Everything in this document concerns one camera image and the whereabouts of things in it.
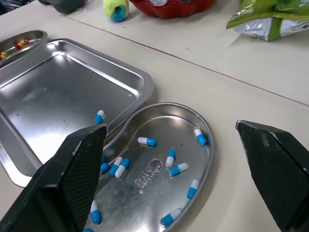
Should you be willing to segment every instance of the rectangular steel tray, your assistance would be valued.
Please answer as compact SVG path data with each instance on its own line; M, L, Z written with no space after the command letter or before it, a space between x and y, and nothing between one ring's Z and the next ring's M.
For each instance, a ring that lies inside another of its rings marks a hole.
M15 44L28 39L29 44L25 44L19 50L15 48ZM23 33L13 35L0 41L0 52L6 52L8 55L5 59L0 58L0 68L16 60L29 50L44 44L47 41L47 33L43 30L30 30Z
M201 147L194 127L207 135L207 146ZM157 140L155 147L142 146L138 137ZM170 148L176 150L174 166L187 162L190 169L170 177L165 167ZM109 141L103 152L104 161L121 156L131 164L120 179L109 173L99 178L95 200L102 215L99 225L88 217L86 227L95 232L162 232L160 220L174 209L183 212L167 228L171 230L198 196L207 182L215 157L215 144L210 126L194 110L176 103L157 103L137 111L120 132ZM193 179L199 181L194 199L188 203L187 193Z
M109 134L152 95L147 73L58 39L0 69L0 161L26 186L65 137L106 113Z

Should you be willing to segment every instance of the line on table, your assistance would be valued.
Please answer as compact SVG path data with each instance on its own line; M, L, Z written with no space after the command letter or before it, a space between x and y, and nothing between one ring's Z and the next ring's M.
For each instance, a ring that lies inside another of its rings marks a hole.
M131 41L131 42L133 42L133 43L135 43L135 44L138 44L138 45L141 45L141 46L144 46L144 47L150 48L150 49L152 49L152 50L154 50L154 51L157 51L157 52L163 53L163 54L165 54L165 55L168 55L168 56L174 57L174 58L176 58L176 59L180 59L180 60L182 60L182 61L184 61L184 62L187 62L187 63L193 64L193 65L198 66L198 67L200 67L200 68L203 68L203 69L209 70L209 71L211 71L211 72L214 72L214 73L217 73L217 74L223 75L223 76L225 76L225 77L231 78L231 79L233 79L233 80L235 80L235 81L239 81L239 82L244 83L244 84L247 84L247 85L249 85L249 86L252 86L252 87L258 88L258 89L260 89L260 90L266 91L266 92L268 92L268 93L272 93L272 94L274 94L274 95L277 95L277 96L279 96L279 97L285 98L285 99L287 99L287 100L290 100L290 101L293 101L293 102L299 103L299 104L304 105L304 106L309 106L309 104L302 103L302 102L300 102L300 101L297 101L297 100L294 100L294 99L291 99L291 98L285 97L285 96L283 96L283 95L280 95L280 94L275 93L275 92L272 92L272 91L270 91L270 90L267 90L267 89L261 88L261 87L259 87L259 86L252 85L252 84L250 84L250 83L248 83L248 82L241 81L241 80L236 79L236 78L234 78L234 77L232 77L232 76L226 75L226 74L221 73L221 72L217 72L217 71L212 70L212 69L209 69L209 68L206 68L206 67L204 67L204 66L202 66L202 65L199 65L199 64L193 63L193 62L188 61L188 60L186 60L186 59L183 59L183 58L181 58L181 57L175 56L175 55L173 55L173 54L171 54L171 53L168 53L168 52L165 52L165 51L159 50L159 49L154 48L154 47L150 47L150 46L145 45L145 44L143 44L143 43L139 43L139 42L134 41L134 40L132 40L132 39L129 39L129 38L123 37L123 36L121 36L121 35L117 35L117 34L115 34L115 33L112 33L112 32L110 32L110 31L108 31L108 30L104 30L104 29L101 29L101 28L98 28L98 27L92 26L92 25L90 25L90 24L87 24L87 23L84 23L84 22L78 21L78 20L73 19L73 18L69 18L69 17L67 17L67 16L65 16L65 17L66 17L66 18L68 18L68 19L70 19L70 20L73 20L73 21L75 21L75 22L78 22L78 23L81 23L81 24L84 24L84 25L90 26L90 27L95 28L95 29L99 29L99 30L104 31L104 32L106 32L106 33L109 33L109 34L111 34L111 35L114 35L114 36L117 36L117 37L119 37L119 38L122 38L122 39L125 39L125 40L128 40L128 41Z

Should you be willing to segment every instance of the pill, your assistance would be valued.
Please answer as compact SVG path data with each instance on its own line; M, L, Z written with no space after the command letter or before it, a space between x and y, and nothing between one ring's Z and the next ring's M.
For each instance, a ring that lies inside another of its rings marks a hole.
M100 224L102 222L101 213L98 210L98 203L96 201L92 201L90 214L94 224Z
M104 119L104 111L103 110L99 110L97 113L97 116L95 117L95 123L99 124L99 123L103 123Z
M113 175L113 176L115 175L115 173L118 170L118 167L121 164L122 160L123 160L122 157L118 157L115 160L114 164L112 165L112 168L110 169L110 175Z
M206 138L204 137L204 135L202 134L202 132L199 128L197 128L197 127L194 128L194 134L197 137L197 141L201 146L203 146L207 143Z
M101 164L101 173L105 172L106 170L108 170L109 165L108 163L103 163Z
M165 217L161 219L161 224L164 226L169 226L173 223L173 221L179 216L179 214L182 212L181 208L175 209L170 214L167 214Z
M128 158L124 158L121 161L121 164L119 165L116 173L115 173L115 177L120 178L122 176L122 174L124 173L125 169L128 168L130 164L130 160Z
M187 163L181 163L178 166L172 167L169 170L169 175L175 176L175 175L178 175L178 174L180 174L180 173L182 173L182 172L184 172L188 169L189 169L189 165Z
M166 159L165 166L168 167L168 168L173 166L175 158L176 158L176 150L174 148L171 148L169 150L169 154L168 154L168 157Z
M197 188L198 188L198 181L197 180L193 180L191 187L189 188L188 194L187 194L187 198L188 200L192 200L194 198L194 195L197 192Z
M137 141L140 144L147 144L147 145L156 145L156 140L152 138L144 138L144 137L139 137Z

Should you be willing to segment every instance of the table surface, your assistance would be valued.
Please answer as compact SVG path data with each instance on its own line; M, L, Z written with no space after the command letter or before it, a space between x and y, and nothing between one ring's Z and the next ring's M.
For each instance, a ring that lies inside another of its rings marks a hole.
M309 149L308 93L302 89L309 82L304 63L308 34L267 43L225 31L219 27L232 14L229 4L173 20L148 18L131 9L133 16L117 24L100 8L62 16L34 2L0 16L5 22L0 24L0 40L43 29L49 39L70 38L149 73L155 84L149 102L173 101L198 111L217 142L209 186L178 231L279 232L251 179L235 124L244 119L289 131ZM186 28L192 33L180 36ZM1 165L0 186L2 218L22 188Z

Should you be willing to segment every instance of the tray rim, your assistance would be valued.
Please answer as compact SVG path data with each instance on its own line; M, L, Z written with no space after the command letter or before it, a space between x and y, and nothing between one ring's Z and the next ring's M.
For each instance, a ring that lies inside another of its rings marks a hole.
M106 62L110 62L116 66L120 66L138 76L140 76L144 80L144 90L141 93L141 95L128 107L126 108L118 117L116 117L112 122L110 122L109 126L113 126L114 124L118 124L117 127L115 127L113 130L108 131L108 135L110 135L115 129L117 129L119 126L121 126L126 120L128 120L145 102L147 102L154 91L155 85L153 82L152 77L146 73L143 70L140 70L134 66L131 66L127 63L124 63L123 61L120 61L118 59L115 59L113 57L110 57L102 52L99 52L93 48L90 48L88 46L85 46L81 43L78 43L74 40L71 39L66 39L66 38L60 38L60 39L53 39L50 40L49 42L45 44L41 44L40 46L37 46L33 49L31 49L28 53L26 53L24 56L14 60L13 62L10 62L9 64L5 65L4 67L0 68L0 74L1 70L8 69L12 65L16 64L17 62L21 62L22 59L27 59L28 56L33 55L35 52L37 52L39 49L43 49L45 46L49 44L53 44L54 42L66 42L69 44L72 44L73 46L79 47L82 50L85 50L92 55L102 58L106 60ZM0 162L3 165L6 173L8 174L9 178L11 181L20 186L20 187L26 187L29 181L31 180L31 176L27 176L22 174L18 168L15 166L14 162L11 160L10 156L8 155L7 151L2 147L1 142L0 142Z
M174 105L174 106L178 106L181 108L184 108L190 112L192 112L193 114L195 114L202 122L203 124L206 124L207 127L209 128L209 139L211 142L211 148L209 149L209 164L208 164L208 169L204 172L202 179L200 180L200 185L199 188L194 196L194 198L186 205L186 207L183 209L183 211L179 214L179 216L173 221L172 224L170 224L165 230L164 232L169 232L172 231L176 226L179 225L180 220L187 216L189 214L189 211L194 207L194 205L196 204L197 199L200 198L200 194L201 192L204 190L205 187L207 187L207 183L209 181L209 175L211 170L213 169L213 163L215 162L215 157L216 157L216 142L213 136L213 132L212 129L209 125L209 123L204 119L204 117L202 115L200 115L198 112L196 112L195 110L191 109L188 106L182 105L180 103L175 103L175 102L159 102L159 103L155 103L155 104L151 104L148 106L145 106L141 109L139 109L138 111L136 111L123 125L123 127L121 128L121 130L118 132L118 134L111 139L103 148L103 151L105 151L106 149L108 149L109 147L111 147L116 141L117 139L121 136L121 134L126 130L126 128L128 127L129 123L131 122L131 120L140 112L147 110L148 108L154 107L154 106L159 106L159 105Z
M21 58L21 57L19 57L19 58L14 59L13 57L16 56L17 54L24 53L24 52L26 52L27 50L32 51L34 48L39 47L39 46L41 46L41 45L43 45L43 44L46 43L47 35L48 35L48 34L47 34L46 31L40 30L40 29L37 29L37 30L26 30L26 31L24 31L24 32L22 32L22 33L18 33L18 34L12 35L12 36L10 36L10 37L7 37L7 38L1 40L0 43L3 42L3 41L5 41L5 40L9 40L10 38L15 37L15 36L17 36L17 35L24 34L24 33L27 33L27 32L32 32L32 31L41 31L41 32L43 33L43 36L40 38L40 40L39 40L36 44L33 44L32 46L29 46L29 47L25 47L25 48L23 48L23 49L20 49L20 50L18 50L17 52L12 53L11 55L9 55L8 57L6 57L5 59L1 60L1 61L0 61L0 69L3 68L3 67L5 67L5 66L7 66L7 65L9 65L10 63L14 62L15 60ZM12 60L11 62L9 62L8 64L5 64L6 62L8 62L9 59L13 59L13 60Z

